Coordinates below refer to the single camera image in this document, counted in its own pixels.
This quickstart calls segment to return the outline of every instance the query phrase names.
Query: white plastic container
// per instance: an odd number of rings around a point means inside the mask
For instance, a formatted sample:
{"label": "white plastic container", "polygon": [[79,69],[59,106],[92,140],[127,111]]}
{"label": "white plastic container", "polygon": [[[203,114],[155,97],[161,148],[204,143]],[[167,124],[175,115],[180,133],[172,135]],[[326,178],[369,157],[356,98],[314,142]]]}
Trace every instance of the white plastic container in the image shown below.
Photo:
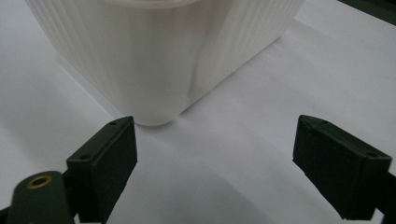
{"label": "white plastic container", "polygon": [[280,37],[304,0],[26,1],[115,107],[159,125]]}

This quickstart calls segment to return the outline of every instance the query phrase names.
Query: screw hole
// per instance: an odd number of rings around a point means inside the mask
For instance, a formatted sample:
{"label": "screw hole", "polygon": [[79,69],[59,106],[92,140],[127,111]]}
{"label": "screw hole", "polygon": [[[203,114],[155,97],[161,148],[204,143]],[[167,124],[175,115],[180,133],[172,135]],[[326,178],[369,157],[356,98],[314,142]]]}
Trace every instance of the screw hole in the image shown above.
{"label": "screw hole", "polygon": [[90,157],[91,157],[90,155],[83,155],[83,156],[80,156],[79,158],[81,160],[85,161],[85,160],[89,159]]}
{"label": "screw hole", "polygon": [[378,155],[374,152],[367,152],[366,155],[369,157],[378,157]]}
{"label": "screw hole", "polygon": [[50,175],[41,175],[29,181],[29,183],[27,184],[27,188],[39,189],[41,187],[48,185],[48,183],[51,181],[52,181],[52,177]]}

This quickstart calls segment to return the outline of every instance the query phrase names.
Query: white surface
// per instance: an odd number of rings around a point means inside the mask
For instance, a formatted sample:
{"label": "white surface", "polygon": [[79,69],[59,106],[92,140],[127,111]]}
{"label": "white surface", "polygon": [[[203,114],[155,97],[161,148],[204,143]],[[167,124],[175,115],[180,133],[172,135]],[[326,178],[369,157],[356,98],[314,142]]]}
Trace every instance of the white surface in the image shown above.
{"label": "white surface", "polygon": [[[173,122],[136,128],[139,163],[109,223],[347,223],[291,162],[297,118],[395,158],[395,39],[390,24],[307,0],[280,39]],[[0,0],[1,207],[121,116],[55,55],[24,2]]]}
{"label": "white surface", "polygon": [[26,2],[53,46],[116,108],[136,123],[161,125],[280,37],[303,0],[205,0],[167,9]]}
{"label": "white surface", "polygon": [[109,4],[123,7],[138,8],[170,8],[183,7],[200,0],[104,0]]}

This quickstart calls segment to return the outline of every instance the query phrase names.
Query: brass insert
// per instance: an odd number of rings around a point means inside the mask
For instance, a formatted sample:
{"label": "brass insert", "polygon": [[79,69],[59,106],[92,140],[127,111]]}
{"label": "brass insert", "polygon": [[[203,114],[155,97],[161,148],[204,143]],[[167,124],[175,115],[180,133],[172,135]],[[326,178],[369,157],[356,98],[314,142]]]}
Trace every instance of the brass insert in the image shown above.
{"label": "brass insert", "polygon": [[50,175],[40,175],[31,179],[27,184],[28,189],[39,189],[48,185],[52,181],[52,176]]}

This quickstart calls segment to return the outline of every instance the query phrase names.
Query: white table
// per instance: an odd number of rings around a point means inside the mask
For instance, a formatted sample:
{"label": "white table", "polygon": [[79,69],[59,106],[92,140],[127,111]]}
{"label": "white table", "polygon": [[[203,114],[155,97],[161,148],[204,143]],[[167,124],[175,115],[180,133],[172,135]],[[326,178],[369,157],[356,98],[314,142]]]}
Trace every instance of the white table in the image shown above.
{"label": "white table", "polygon": [[[136,127],[139,163],[108,223],[347,223],[291,161],[297,118],[396,158],[395,40],[395,26],[306,0],[281,38],[176,120]],[[0,207],[122,116],[57,56],[24,1],[0,0]]]}

